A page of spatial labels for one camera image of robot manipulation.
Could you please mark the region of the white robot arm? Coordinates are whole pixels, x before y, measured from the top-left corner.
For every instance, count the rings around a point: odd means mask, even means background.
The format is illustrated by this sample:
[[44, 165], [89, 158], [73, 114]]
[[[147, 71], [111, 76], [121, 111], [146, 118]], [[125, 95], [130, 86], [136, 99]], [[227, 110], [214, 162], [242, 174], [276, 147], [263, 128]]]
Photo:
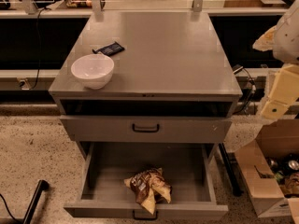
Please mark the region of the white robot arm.
[[282, 1], [288, 10], [252, 46], [259, 51], [271, 50], [274, 58], [283, 62], [260, 111], [266, 119], [279, 119], [299, 98], [299, 0]]

